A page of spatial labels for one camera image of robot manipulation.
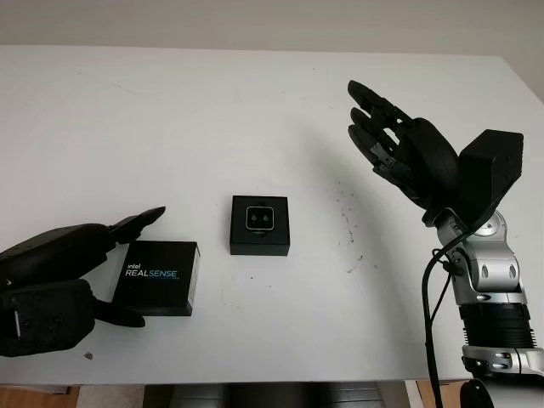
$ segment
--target robot finger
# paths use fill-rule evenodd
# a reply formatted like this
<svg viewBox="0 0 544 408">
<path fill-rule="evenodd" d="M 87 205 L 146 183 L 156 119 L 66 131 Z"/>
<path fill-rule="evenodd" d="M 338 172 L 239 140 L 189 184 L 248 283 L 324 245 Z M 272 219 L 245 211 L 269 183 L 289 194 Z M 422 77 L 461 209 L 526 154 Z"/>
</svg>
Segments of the robot finger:
<svg viewBox="0 0 544 408">
<path fill-rule="evenodd" d="M 377 140 L 374 139 L 365 129 L 357 125 L 348 127 L 349 137 L 357 146 L 357 149 L 366 157 L 373 166 L 380 164 L 377 156 L 371 152 L 371 149 L 377 145 Z"/>
<path fill-rule="evenodd" d="M 386 99 L 382 98 L 380 95 L 367 88 L 362 83 L 356 81 L 349 81 L 348 92 L 355 102 L 368 113 L 372 114 L 374 108 L 380 108 L 386 104 L 391 105 Z"/>
<path fill-rule="evenodd" d="M 363 128 L 372 135 L 389 154 L 392 155 L 394 153 L 397 144 L 372 120 L 372 118 L 368 117 L 364 112 L 357 108 L 353 108 L 351 110 L 351 120 L 354 121 L 355 125 Z"/>
</svg>

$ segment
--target robotic arm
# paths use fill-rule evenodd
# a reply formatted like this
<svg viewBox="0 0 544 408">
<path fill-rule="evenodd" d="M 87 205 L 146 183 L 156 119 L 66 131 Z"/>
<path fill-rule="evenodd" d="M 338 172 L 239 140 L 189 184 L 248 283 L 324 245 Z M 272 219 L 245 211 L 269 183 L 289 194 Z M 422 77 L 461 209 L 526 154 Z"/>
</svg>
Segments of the robotic arm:
<svg viewBox="0 0 544 408">
<path fill-rule="evenodd" d="M 542 384 L 544 350 L 536 347 L 519 264 L 506 241 L 506 221 L 496 210 L 521 175 L 523 135 L 485 130 L 457 156 L 431 122 L 411 119 L 360 83 L 351 81 L 348 91 L 361 108 L 351 111 L 354 124 L 349 136 L 375 173 L 425 210 L 422 221 L 438 230 L 443 245 L 422 282 L 428 369 L 436 406 L 442 407 L 442 401 L 427 284 L 433 266 L 443 256 L 448 259 L 442 264 L 453 281 L 465 326 L 462 361 L 476 378 L 463 385 L 463 408 L 493 407 L 491 390 L 501 392 L 510 384 Z M 536 404 L 541 404 L 542 389 L 535 392 Z"/>
</svg>

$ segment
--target white wall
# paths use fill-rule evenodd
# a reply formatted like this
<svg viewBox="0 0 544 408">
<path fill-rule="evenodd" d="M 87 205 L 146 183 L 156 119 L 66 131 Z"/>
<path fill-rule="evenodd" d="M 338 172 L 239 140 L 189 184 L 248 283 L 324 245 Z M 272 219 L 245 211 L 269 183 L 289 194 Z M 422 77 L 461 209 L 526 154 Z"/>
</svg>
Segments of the white wall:
<svg viewBox="0 0 544 408">
<path fill-rule="evenodd" d="M 0 44 L 500 55 L 544 100 L 543 0 L 0 0 Z"/>
</svg>

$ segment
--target robotic hand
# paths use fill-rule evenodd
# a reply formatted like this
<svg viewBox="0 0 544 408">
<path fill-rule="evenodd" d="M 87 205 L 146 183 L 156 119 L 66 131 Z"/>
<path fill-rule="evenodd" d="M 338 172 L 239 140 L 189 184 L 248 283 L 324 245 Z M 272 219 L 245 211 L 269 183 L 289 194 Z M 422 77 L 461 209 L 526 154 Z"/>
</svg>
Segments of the robotic hand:
<svg viewBox="0 0 544 408">
<path fill-rule="evenodd" d="M 14 357 L 71 349 L 94 320 L 145 326 L 130 309 L 93 296 L 81 278 L 116 246 L 139 237 L 165 211 L 158 207 L 111 226 L 53 229 L 0 253 L 0 355 Z"/>
<path fill-rule="evenodd" d="M 462 406 L 493 407 L 490 393 L 505 387 L 509 392 L 523 389 L 524 400 L 536 393 L 535 406 L 541 406 L 542 388 L 517 386 L 512 391 L 510 387 L 533 380 L 542 384 L 544 350 L 536 347 L 518 261 L 506 241 L 506 222 L 496 211 L 521 175 L 523 135 L 485 130 L 457 156 L 431 122 L 411 119 L 360 83 L 351 81 L 348 91 L 361 108 L 351 110 L 354 124 L 349 136 L 375 173 L 425 210 L 422 221 L 437 228 L 443 245 L 433 253 L 422 280 L 428 370 L 436 406 L 441 408 L 442 401 L 432 325 L 450 280 L 467 339 L 462 361 L 476 378 L 463 385 Z M 441 263 L 449 277 L 431 315 L 428 277 L 442 257 L 448 259 Z"/>
</svg>

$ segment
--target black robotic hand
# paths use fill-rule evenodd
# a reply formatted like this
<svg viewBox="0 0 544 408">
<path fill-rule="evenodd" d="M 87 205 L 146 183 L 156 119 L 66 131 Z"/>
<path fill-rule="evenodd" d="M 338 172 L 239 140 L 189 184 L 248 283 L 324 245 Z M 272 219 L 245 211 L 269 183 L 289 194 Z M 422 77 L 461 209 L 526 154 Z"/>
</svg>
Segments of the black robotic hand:
<svg viewBox="0 0 544 408">
<path fill-rule="evenodd" d="M 351 139 L 375 173 L 426 210 L 428 227 L 450 213 L 465 230 L 479 227 L 521 175 L 521 133 L 485 130 L 457 156 L 426 119 L 411 119 L 358 82 L 348 92 L 361 108 L 351 110 Z"/>
<path fill-rule="evenodd" d="M 0 253 L 0 355 L 70 349 L 94 328 L 94 320 L 128 327 L 144 318 L 93 296 L 78 279 L 102 264 L 116 243 L 139 237 L 165 211 L 158 207 L 105 226 L 53 229 Z"/>
</svg>

